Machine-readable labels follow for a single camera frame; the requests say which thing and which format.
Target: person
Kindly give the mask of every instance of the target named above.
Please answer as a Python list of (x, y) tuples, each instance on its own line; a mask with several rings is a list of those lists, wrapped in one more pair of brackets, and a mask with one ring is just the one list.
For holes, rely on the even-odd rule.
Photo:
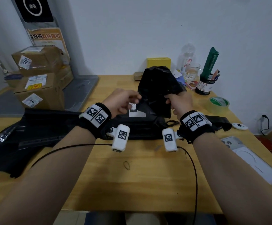
[[(191, 94), (165, 96), (173, 113), (181, 117), (193, 110)], [(127, 113), (129, 102), (141, 95), (116, 89), (102, 104), (112, 118)], [(76, 126), (53, 149), (95, 143), (93, 134)], [(214, 133), (205, 132), (193, 141), (205, 177), (230, 224), (272, 224), (272, 188)], [(53, 224), (71, 193), (93, 146), (68, 148), (52, 153), (33, 166), (0, 204), (1, 224)]]

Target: pen holder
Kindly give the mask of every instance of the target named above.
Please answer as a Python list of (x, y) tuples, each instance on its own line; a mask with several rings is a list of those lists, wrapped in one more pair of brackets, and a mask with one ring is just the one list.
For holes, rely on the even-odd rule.
[(200, 75), (200, 81), (197, 84), (197, 87), (195, 89), (195, 92), (200, 95), (209, 95), (211, 89), (213, 88), (213, 84), (217, 81), (215, 80), (208, 80), (205, 78), (202, 78), (202, 75)]

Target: glass mug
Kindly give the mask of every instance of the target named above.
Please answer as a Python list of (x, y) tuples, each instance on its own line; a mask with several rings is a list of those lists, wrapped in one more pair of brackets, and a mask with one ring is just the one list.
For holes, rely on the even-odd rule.
[(200, 69), (200, 64), (198, 63), (190, 63), (190, 66), (186, 66), (185, 72), (183, 72), (183, 77), (185, 81), (194, 81), (198, 75), (198, 71)]

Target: gray mat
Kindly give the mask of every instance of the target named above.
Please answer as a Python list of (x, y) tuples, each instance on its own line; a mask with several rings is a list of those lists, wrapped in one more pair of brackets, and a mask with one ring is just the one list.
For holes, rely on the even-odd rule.
[[(83, 75), (75, 78), (63, 89), (66, 111), (80, 111), (91, 92), (98, 76)], [(11, 90), (0, 95), (0, 117), (22, 117), (24, 108)]]

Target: black wristband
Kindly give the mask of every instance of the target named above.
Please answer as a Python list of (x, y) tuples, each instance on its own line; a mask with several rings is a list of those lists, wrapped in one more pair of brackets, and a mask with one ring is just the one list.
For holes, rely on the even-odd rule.
[(215, 133), (211, 127), (211, 122), (204, 114), (195, 110), (184, 114), (180, 119), (181, 125), (177, 134), (185, 138), (189, 144), (203, 133)]
[(80, 119), (77, 126), (88, 129), (95, 139), (97, 139), (102, 138), (102, 136), (106, 135), (108, 132), (108, 130), (106, 130), (106, 132), (101, 133), (102, 129), (111, 119), (112, 114), (104, 104), (97, 102), (87, 108), (79, 117)]

